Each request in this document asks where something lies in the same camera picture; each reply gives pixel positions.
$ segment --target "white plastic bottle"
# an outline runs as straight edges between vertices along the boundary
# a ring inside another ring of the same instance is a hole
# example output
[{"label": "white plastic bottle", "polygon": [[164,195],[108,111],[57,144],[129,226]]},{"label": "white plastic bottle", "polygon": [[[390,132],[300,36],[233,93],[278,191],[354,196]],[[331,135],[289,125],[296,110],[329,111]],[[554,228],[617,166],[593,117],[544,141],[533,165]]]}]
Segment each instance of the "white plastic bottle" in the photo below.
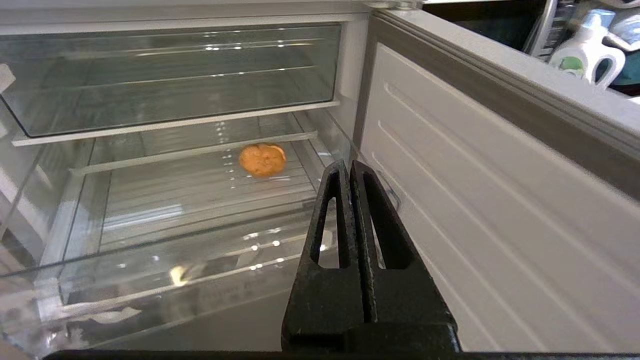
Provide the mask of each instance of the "white plastic bottle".
[{"label": "white plastic bottle", "polygon": [[[620,49],[602,43],[614,16],[608,10],[591,10],[574,36],[556,49],[549,65],[598,87],[609,86],[625,65],[625,54]],[[596,82],[596,69],[607,59],[611,64]]]}]

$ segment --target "crisper drawer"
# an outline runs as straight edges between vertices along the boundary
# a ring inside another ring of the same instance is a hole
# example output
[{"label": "crisper drawer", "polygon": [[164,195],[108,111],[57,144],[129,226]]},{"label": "crisper drawer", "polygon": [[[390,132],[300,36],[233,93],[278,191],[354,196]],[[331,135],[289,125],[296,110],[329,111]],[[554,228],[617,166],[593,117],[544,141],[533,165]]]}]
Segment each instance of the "crisper drawer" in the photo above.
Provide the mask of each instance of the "crisper drawer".
[{"label": "crisper drawer", "polygon": [[29,137],[333,99],[340,24],[0,37]]},{"label": "crisper drawer", "polygon": [[[259,142],[281,173],[239,166]],[[286,294],[323,170],[354,154],[325,110],[41,145],[0,220],[0,329],[43,356]],[[336,229],[330,204],[323,261]]]}]

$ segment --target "bottle handle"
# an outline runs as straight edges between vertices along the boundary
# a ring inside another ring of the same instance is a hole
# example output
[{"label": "bottle handle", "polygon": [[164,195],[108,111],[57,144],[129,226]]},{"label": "bottle handle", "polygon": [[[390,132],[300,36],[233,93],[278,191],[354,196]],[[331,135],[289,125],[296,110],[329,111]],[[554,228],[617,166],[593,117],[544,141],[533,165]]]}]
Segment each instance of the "bottle handle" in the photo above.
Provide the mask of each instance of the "bottle handle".
[{"label": "bottle handle", "polygon": [[620,49],[615,49],[613,47],[609,48],[609,53],[604,54],[602,60],[609,59],[611,60],[611,66],[609,66],[606,72],[602,75],[602,77],[595,83],[595,86],[599,88],[607,88],[609,84],[611,84],[616,76],[622,71],[622,68],[625,66],[625,61],[627,60],[625,57],[625,53]]}]

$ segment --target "open refrigerator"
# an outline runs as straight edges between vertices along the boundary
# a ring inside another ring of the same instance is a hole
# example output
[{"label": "open refrigerator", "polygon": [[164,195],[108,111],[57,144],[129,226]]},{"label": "open refrigerator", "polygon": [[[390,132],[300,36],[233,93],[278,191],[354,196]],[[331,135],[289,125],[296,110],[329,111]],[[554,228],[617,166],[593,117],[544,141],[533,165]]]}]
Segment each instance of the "open refrigerator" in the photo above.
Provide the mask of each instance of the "open refrigerator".
[{"label": "open refrigerator", "polygon": [[[413,3],[2,7],[0,329],[27,355],[195,323],[277,350],[323,170],[354,159],[463,347],[640,350],[636,104]],[[260,142],[282,173],[239,166]]]}]

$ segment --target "round cookie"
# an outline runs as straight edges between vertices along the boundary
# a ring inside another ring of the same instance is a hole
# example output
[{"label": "round cookie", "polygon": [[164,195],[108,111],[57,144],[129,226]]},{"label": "round cookie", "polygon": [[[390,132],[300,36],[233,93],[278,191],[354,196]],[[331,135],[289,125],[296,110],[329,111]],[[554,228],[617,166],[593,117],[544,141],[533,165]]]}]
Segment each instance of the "round cookie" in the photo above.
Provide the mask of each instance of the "round cookie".
[{"label": "round cookie", "polygon": [[272,176],[282,170],[287,163],[284,150],[274,143],[256,143],[242,149],[240,166],[257,177]]}]

